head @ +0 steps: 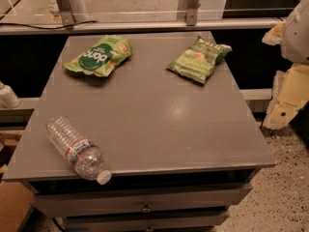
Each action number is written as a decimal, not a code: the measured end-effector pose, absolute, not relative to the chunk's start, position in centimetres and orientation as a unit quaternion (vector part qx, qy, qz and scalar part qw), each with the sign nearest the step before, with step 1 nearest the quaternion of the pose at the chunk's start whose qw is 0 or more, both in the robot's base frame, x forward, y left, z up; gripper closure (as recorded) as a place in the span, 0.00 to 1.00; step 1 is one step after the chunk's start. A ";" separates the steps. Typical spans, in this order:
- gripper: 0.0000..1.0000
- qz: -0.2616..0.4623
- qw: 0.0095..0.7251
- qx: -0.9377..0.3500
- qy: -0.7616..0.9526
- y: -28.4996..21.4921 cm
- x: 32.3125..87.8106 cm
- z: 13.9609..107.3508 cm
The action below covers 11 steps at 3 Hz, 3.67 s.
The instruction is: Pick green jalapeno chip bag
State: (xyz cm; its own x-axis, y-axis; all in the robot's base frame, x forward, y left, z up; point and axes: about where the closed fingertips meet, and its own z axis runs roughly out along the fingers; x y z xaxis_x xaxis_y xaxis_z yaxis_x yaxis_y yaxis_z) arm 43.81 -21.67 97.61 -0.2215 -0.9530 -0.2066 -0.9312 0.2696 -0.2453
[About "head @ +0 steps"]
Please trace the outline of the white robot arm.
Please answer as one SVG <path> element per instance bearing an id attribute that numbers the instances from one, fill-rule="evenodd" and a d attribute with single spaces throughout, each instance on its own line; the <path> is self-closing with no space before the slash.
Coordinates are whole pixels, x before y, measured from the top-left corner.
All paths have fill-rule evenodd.
<path id="1" fill-rule="evenodd" d="M 286 72 L 276 73 L 263 121 L 266 128 L 281 130 L 309 102 L 309 0 L 301 0 L 284 22 L 265 33 L 262 42 L 279 44 L 282 57 L 293 63 Z"/>

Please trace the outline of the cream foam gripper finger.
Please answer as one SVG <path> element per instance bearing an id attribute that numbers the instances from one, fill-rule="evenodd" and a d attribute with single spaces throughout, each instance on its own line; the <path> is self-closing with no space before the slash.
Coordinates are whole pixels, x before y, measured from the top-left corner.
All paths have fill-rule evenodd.
<path id="1" fill-rule="evenodd" d="M 271 28 L 262 38 L 262 42 L 268 45 L 277 45 L 282 43 L 282 32 L 284 23 L 279 22 L 273 28 Z"/>
<path id="2" fill-rule="evenodd" d="M 286 72 L 277 71 L 271 94 L 263 126 L 281 130 L 309 102 L 309 65 L 292 64 Z"/>

